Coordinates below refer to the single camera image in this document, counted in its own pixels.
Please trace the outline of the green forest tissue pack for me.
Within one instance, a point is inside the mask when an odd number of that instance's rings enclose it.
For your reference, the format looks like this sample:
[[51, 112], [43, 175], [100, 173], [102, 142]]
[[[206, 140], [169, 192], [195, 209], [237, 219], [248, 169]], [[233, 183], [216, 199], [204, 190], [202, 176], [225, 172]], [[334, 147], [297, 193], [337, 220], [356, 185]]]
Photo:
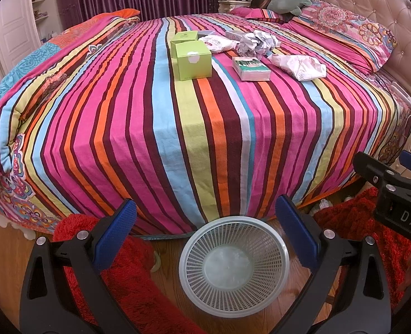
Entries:
[[255, 57], [233, 57], [233, 69], [244, 82], [268, 82], [271, 70]]

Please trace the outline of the white paper ball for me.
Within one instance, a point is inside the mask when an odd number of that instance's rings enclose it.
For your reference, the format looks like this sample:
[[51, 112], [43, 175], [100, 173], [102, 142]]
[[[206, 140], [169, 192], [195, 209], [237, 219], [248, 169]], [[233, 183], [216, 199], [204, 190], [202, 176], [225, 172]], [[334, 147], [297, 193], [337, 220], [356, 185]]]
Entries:
[[243, 57], [268, 57], [273, 54], [273, 51], [281, 47], [281, 42], [270, 33], [265, 33], [260, 30], [255, 30], [252, 33], [242, 35], [236, 52]]

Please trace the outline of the white small carton box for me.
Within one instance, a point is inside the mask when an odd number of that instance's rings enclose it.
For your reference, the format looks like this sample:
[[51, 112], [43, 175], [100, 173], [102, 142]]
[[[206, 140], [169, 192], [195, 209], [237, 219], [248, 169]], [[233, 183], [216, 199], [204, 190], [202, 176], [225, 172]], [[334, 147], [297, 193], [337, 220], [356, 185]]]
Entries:
[[241, 41], [244, 34], [245, 34], [244, 32], [237, 31], [237, 30], [228, 30], [225, 32], [226, 38], [233, 40], [233, 41]]

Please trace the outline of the white plastic bag wrapper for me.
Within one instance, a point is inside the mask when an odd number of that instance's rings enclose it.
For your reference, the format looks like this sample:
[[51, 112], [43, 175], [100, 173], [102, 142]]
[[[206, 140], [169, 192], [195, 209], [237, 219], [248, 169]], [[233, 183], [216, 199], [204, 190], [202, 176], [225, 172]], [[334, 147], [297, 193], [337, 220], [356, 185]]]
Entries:
[[238, 41], [229, 39], [222, 35], [206, 35], [199, 38], [212, 53], [223, 53], [231, 51], [238, 45]]

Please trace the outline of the green cardboard box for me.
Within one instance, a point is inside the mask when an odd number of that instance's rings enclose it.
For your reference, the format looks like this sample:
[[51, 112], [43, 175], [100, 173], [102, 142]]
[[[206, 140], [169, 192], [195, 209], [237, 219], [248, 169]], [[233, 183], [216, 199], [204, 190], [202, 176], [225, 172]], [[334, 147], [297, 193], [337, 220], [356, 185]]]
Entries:
[[181, 81], [211, 77], [211, 51], [203, 41], [178, 43], [175, 51]]
[[171, 57], [177, 58], [177, 44], [189, 42], [189, 41], [196, 41], [198, 39], [198, 31], [197, 30], [190, 30], [190, 31], [182, 31], [176, 33], [172, 40], [171, 40]]

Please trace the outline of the red shaggy rug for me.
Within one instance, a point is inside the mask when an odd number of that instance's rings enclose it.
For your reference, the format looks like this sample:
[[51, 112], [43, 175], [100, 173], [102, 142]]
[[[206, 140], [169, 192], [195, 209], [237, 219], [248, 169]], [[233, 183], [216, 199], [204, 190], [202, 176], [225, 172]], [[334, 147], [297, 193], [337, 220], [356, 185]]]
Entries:
[[[99, 222], [90, 216], [74, 214], [55, 229], [53, 241], [70, 240], [81, 230], [91, 231]], [[151, 279], [154, 249], [146, 241], [128, 236], [112, 265], [101, 272], [111, 296], [141, 333], [205, 333], [166, 298]], [[98, 325], [72, 268], [65, 275], [83, 320]]]

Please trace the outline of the white plastic mesh wastebasket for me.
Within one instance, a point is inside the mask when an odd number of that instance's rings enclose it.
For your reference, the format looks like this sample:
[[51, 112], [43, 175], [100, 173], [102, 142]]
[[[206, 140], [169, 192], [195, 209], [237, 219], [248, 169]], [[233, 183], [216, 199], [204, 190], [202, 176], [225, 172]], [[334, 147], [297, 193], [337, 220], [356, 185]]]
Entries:
[[188, 299], [222, 318], [264, 310], [284, 289], [289, 270], [281, 235], [247, 216], [228, 216], [201, 227], [186, 242], [178, 267]]

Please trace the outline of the floral pink pillow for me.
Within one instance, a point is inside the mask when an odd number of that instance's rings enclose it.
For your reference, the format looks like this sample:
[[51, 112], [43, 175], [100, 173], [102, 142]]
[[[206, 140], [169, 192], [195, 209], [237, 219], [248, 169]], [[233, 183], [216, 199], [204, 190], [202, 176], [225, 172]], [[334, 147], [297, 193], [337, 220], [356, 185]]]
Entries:
[[312, 0], [282, 27], [314, 41], [365, 75], [378, 72], [397, 46], [384, 25], [324, 0]]

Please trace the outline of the colourful striped bedspread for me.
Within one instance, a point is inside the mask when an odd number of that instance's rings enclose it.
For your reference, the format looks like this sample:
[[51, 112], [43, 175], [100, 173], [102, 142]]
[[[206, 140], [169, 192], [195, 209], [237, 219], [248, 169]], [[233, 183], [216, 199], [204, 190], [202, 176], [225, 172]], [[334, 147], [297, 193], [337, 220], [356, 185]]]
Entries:
[[[259, 30], [278, 55], [306, 55], [327, 75], [299, 82], [271, 67], [244, 82], [232, 51], [211, 76], [181, 81], [181, 31]], [[342, 188], [353, 157], [391, 162], [411, 126], [411, 99], [384, 71], [351, 66], [309, 26], [196, 14], [133, 23], [101, 14], [32, 53], [0, 85], [0, 214], [52, 233], [73, 213], [138, 206], [138, 234], [184, 234], [222, 216], [263, 218], [281, 195], [310, 203]]]

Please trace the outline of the striped small pillow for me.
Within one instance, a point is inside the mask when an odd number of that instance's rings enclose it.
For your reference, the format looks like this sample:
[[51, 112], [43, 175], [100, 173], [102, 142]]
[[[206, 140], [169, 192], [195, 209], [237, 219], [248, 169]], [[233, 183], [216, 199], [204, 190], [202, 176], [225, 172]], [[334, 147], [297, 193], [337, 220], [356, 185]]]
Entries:
[[230, 11], [230, 14], [243, 17], [248, 20], [258, 20], [271, 23], [287, 23], [293, 18], [292, 14], [277, 14], [274, 11], [262, 8], [237, 7]]

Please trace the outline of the cream bedside table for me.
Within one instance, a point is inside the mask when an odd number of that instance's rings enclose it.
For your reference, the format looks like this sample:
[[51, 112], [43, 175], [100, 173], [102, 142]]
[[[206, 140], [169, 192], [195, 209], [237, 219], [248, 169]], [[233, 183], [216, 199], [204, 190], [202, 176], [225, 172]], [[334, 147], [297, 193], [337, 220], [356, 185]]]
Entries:
[[234, 8], [239, 8], [239, 7], [249, 7], [251, 5], [250, 2], [248, 1], [224, 1], [224, 0], [220, 0], [218, 2], [219, 6], [218, 6], [218, 12], [219, 13], [230, 13], [231, 10], [233, 10]]

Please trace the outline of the white cabinet with shelves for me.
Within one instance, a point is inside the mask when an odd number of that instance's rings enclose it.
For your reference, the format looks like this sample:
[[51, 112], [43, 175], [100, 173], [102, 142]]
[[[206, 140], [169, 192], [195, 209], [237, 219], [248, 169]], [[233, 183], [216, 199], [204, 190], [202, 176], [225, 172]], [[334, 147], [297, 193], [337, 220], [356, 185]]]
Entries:
[[57, 0], [1, 0], [0, 82], [24, 57], [62, 31]]

